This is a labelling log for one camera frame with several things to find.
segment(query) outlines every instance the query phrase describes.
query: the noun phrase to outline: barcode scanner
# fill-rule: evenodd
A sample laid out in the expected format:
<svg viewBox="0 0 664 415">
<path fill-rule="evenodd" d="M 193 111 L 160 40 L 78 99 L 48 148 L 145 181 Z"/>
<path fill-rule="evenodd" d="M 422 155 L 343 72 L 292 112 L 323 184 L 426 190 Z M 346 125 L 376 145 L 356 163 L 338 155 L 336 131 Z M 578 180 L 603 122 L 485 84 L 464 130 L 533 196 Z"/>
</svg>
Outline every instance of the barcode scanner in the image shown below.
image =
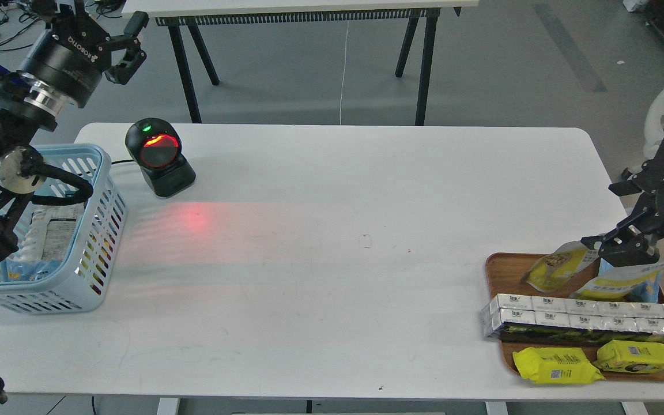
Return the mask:
<svg viewBox="0 0 664 415">
<path fill-rule="evenodd" d="M 171 197 L 191 186 L 196 178 L 181 154 L 181 139 L 168 121 L 159 118 L 137 121 L 127 130 L 124 145 L 158 197 Z"/>
</svg>

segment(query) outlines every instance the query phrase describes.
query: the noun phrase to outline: barcode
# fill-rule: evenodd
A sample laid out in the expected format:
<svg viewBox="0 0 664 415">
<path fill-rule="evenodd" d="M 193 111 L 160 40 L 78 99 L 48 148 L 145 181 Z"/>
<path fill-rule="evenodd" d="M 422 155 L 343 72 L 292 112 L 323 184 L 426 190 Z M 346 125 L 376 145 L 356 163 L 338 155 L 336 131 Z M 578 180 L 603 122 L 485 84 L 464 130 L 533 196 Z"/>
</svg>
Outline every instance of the barcode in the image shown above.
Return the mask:
<svg viewBox="0 0 664 415">
<path fill-rule="evenodd" d="M 595 291 L 624 291 L 624 289 L 627 289 L 625 286 L 602 286 L 602 285 L 596 285 L 591 287 L 591 289 Z"/>
</svg>

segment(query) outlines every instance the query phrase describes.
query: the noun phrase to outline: floor stripe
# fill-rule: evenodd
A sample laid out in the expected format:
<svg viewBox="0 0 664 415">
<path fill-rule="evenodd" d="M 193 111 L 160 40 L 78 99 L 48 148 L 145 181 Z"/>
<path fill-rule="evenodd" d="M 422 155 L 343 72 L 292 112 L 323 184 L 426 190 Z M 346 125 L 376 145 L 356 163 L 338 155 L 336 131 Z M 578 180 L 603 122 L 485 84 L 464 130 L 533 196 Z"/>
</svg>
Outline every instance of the floor stripe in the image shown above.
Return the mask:
<svg viewBox="0 0 664 415">
<path fill-rule="evenodd" d="M 570 66 L 570 69 L 572 69 L 575 77 L 578 78 L 583 90 L 586 92 L 606 92 L 606 86 L 604 86 L 601 78 L 598 78 L 598 74 L 593 69 L 593 66 L 591 66 L 591 63 L 580 52 L 578 45 L 575 44 L 575 40 L 572 39 L 572 36 L 567 32 L 558 16 L 555 15 L 553 8 L 544 3 L 533 5 L 533 7 L 539 19 L 542 20 L 545 29 L 548 30 L 548 34 L 550 34 L 550 37 Z"/>
</svg>

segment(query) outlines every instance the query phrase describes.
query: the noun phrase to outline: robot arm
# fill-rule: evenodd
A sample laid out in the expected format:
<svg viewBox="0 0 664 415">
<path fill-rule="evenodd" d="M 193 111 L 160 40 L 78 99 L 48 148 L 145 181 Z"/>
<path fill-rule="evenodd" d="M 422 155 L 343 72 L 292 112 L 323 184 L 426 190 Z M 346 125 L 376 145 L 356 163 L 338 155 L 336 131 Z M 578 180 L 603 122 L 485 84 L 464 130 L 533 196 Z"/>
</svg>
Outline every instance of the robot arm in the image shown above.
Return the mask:
<svg viewBox="0 0 664 415">
<path fill-rule="evenodd" d="M 47 165 L 29 143 L 38 129 L 55 129 L 66 103 L 84 107 L 103 73 L 112 82 L 129 81 L 145 60 L 137 34 L 148 23 L 147 14 L 136 13 L 124 34 L 111 37 L 90 18 L 83 0 L 16 3 L 43 19 L 46 28 L 17 71 L 0 66 L 0 262 L 17 250 L 13 228 L 27 203 L 72 205 L 92 195 L 89 182 Z M 126 54 L 112 65 L 116 50 Z M 77 191 L 63 198 L 35 195 L 46 177 Z"/>
<path fill-rule="evenodd" d="M 617 196 L 641 193 L 632 213 L 604 235 L 580 240 L 613 266 L 642 265 L 659 260 L 656 242 L 664 238 L 664 139 L 642 171 L 611 184 Z"/>
</svg>

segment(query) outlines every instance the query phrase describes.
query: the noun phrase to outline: black table leg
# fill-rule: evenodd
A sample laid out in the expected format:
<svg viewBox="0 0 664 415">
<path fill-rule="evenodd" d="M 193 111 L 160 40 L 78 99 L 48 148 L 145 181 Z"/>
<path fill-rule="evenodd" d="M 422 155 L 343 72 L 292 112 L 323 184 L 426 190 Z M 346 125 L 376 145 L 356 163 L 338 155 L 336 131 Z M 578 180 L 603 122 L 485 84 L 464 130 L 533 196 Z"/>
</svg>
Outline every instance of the black table leg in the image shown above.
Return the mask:
<svg viewBox="0 0 664 415">
<path fill-rule="evenodd" d="M 429 76 L 432 74 L 432 53 L 435 50 L 435 32 L 437 32 L 437 13 L 427 13 L 427 25 L 424 28 L 424 50 L 422 50 L 422 68 L 419 75 L 419 95 L 417 96 L 417 116 L 415 126 L 424 125 L 427 112 L 427 95 L 429 94 Z"/>
<path fill-rule="evenodd" d="M 212 63 L 212 59 L 209 56 L 209 51 L 206 50 L 206 44 L 203 42 L 203 37 L 201 37 L 198 26 L 189 26 L 189 32 L 191 33 L 191 37 L 193 37 L 196 50 L 198 50 L 198 55 L 201 57 L 203 67 L 206 68 L 206 74 L 209 75 L 212 85 L 219 85 L 217 71 L 214 70 L 214 63 Z"/>
<path fill-rule="evenodd" d="M 189 107 L 191 121 L 192 123 L 200 124 L 201 115 L 198 111 L 198 103 L 196 102 L 196 93 L 193 89 L 189 63 L 186 60 L 186 50 L 184 49 L 184 42 L 181 38 L 181 29 L 178 26 L 168 26 L 168 33 L 171 35 L 173 53 L 176 55 L 176 65 L 179 67 L 181 84 L 184 87 L 184 95 L 186 95 L 186 103 Z"/>
<path fill-rule="evenodd" d="M 406 33 L 403 35 L 401 52 L 398 54 L 398 63 L 396 64 L 396 78 L 401 78 L 401 76 L 403 76 L 403 68 L 406 66 L 406 59 L 409 57 L 409 50 L 412 49 L 414 33 L 417 31 L 417 23 L 419 23 L 419 17 L 409 18 L 409 24 L 406 26 Z"/>
</svg>

